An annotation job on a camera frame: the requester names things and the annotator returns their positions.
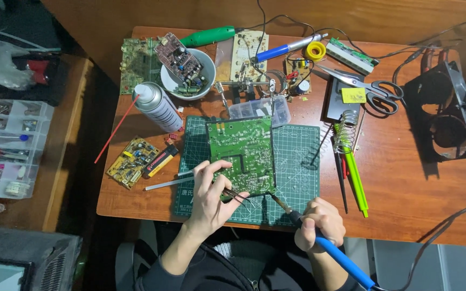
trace yellow solder spool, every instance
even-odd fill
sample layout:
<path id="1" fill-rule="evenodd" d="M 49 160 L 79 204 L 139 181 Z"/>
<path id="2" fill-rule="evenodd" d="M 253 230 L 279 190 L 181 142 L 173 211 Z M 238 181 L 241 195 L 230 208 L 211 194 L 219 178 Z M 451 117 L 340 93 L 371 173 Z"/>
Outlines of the yellow solder spool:
<path id="1" fill-rule="evenodd" d="M 305 56 L 307 56 L 307 58 L 311 59 L 315 63 L 321 60 L 323 56 L 325 56 L 326 52 L 327 49 L 325 48 L 324 44 L 320 43 L 319 41 L 313 41 L 307 46 L 307 49 L 305 50 Z"/>

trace metal spring coil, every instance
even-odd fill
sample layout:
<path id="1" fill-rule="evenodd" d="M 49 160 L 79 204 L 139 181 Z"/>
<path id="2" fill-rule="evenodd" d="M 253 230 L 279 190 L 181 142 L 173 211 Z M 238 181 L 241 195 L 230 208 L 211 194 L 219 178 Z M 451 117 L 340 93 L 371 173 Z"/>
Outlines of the metal spring coil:
<path id="1" fill-rule="evenodd" d="M 339 123 L 339 132 L 337 132 L 333 150 L 340 154 L 349 154 L 353 151 L 357 127 L 359 122 L 359 113 L 355 110 L 346 110 L 341 115 Z"/>

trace white bowl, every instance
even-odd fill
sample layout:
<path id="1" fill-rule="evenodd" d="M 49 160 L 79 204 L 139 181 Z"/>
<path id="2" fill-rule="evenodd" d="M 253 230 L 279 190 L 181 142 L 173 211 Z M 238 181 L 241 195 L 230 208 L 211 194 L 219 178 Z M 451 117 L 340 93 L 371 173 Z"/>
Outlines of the white bowl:
<path id="1" fill-rule="evenodd" d="M 203 65 L 201 75 L 203 75 L 206 80 L 208 80 L 208 84 L 202 87 L 198 94 L 194 96 L 183 96 L 181 94 L 175 93 L 177 92 L 178 86 L 183 86 L 183 82 L 179 80 L 174 74 L 172 74 L 172 72 L 169 71 L 165 65 L 161 67 L 161 82 L 163 83 L 165 89 L 173 96 L 176 96 L 179 99 L 192 101 L 201 99 L 210 91 L 211 86 L 213 86 L 215 83 L 215 76 L 217 75 L 217 71 L 215 70 L 215 63 L 213 63 L 210 56 L 198 49 L 188 49 L 188 51 L 199 60 L 201 65 Z"/>

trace blue soldering iron handle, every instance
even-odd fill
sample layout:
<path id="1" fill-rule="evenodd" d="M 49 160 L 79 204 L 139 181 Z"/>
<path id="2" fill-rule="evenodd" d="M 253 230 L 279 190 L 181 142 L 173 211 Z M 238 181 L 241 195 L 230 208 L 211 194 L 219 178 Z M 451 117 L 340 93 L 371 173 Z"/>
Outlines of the blue soldering iron handle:
<path id="1" fill-rule="evenodd" d="M 286 54 L 289 52 L 289 46 L 284 44 L 274 49 L 266 50 L 264 52 L 258 53 L 256 55 L 255 61 L 256 63 L 260 63 L 266 61 L 270 58 L 281 56 L 282 54 Z"/>
<path id="2" fill-rule="evenodd" d="M 290 220 L 298 228 L 301 228 L 303 221 L 301 221 L 301 214 L 297 211 L 292 211 Z M 364 273 L 352 260 L 350 260 L 343 252 L 341 252 L 331 241 L 325 238 L 319 228 L 316 228 L 316 243 L 322 247 L 327 254 L 329 254 L 343 269 L 345 269 L 355 281 L 359 282 L 361 286 L 370 290 L 375 285 L 375 282 Z"/>

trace plastic component box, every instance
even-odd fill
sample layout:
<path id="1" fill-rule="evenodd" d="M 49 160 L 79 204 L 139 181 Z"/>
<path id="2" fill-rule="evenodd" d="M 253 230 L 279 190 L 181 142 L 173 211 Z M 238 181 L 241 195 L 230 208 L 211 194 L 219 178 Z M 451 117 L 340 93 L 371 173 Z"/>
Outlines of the plastic component box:
<path id="1" fill-rule="evenodd" d="M 0 100 L 0 198 L 32 196 L 54 108 Z"/>
<path id="2" fill-rule="evenodd" d="M 261 98 L 254 101 L 233 104 L 229 107 L 230 119 L 260 117 L 271 115 L 271 98 Z M 289 107 L 283 95 L 275 96 L 275 115 L 272 117 L 272 127 L 282 126 L 290 122 Z"/>

